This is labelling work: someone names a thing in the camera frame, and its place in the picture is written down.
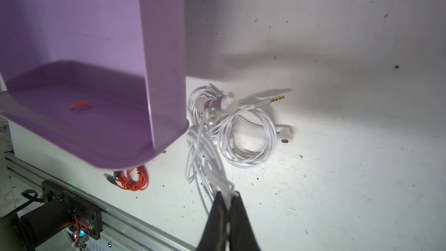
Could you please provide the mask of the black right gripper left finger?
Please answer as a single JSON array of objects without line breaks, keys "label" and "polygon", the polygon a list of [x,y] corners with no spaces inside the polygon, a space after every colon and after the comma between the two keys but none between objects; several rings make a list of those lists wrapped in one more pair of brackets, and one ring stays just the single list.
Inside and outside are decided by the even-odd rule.
[{"label": "black right gripper left finger", "polygon": [[225,251],[228,240],[228,211],[222,193],[217,192],[197,251]]}]

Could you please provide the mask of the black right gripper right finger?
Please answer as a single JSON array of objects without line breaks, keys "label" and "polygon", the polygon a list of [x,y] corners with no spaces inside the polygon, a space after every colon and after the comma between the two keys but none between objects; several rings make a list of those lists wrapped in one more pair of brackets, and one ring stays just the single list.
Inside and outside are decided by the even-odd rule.
[{"label": "black right gripper right finger", "polygon": [[229,211],[229,245],[230,251],[261,251],[250,224],[242,196],[231,199]]}]

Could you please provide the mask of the white earphones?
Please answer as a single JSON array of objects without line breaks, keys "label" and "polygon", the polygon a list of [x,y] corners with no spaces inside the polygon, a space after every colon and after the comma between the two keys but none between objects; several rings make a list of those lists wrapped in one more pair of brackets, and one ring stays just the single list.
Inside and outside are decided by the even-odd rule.
[{"label": "white earphones", "polygon": [[223,117],[211,122],[210,135],[228,163],[239,168],[261,165],[272,158],[277,144],[293,141],[291,129],[275,124],[264,110],[284,98],[266,98],[230,112],[220,107]]},{"label": "white earphones", "polygon": [[235,185],[226,176],[222,157],[211,139],[210,120],[217,109],[206,106],[207,102],[219,101],[224,96],[220,89],[208,84],[195,89],[187,100],[191,125],[186,133],[189,151],[185,175],[190,184],[196,185],[207,214],[210,213],[209,203],[218,193],[223,197],[226,211],[230,211],[233,198],[239,196]]}]

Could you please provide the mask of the pink drawer knob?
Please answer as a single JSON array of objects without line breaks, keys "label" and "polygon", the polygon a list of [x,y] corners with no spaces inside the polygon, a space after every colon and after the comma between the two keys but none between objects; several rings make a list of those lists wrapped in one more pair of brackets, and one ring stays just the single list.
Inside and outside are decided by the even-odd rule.
[{"label": "pink drawer knob", "polygon": [[90,101],[80,101],[80,102],[74,103],[71,110],[77,112],[77,111],[87,109],[90,107],[91,107]]}]

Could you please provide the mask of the purple drawer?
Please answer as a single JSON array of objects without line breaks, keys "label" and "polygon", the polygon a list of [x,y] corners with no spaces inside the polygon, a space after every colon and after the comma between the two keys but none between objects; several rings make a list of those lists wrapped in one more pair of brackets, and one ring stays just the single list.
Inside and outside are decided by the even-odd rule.
[{"label": "purple drawer", "polygon": [[[1,0],[1,116],[87,163],[153,159],[188,128],[185,0]],[[74,103],[91,107],[72,111]]]}]

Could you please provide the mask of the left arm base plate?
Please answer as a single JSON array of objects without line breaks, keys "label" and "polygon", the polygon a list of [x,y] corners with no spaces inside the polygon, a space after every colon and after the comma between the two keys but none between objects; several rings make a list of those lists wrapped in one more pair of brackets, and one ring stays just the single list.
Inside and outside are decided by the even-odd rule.
[{"label": "left arm base plate", "polygon": [[76,247],[101,238],[102,210],[98,205],[50,180],[43,181],[41,189],[43,205],[20,217],[31,248],[69,227],[75,228]]}]

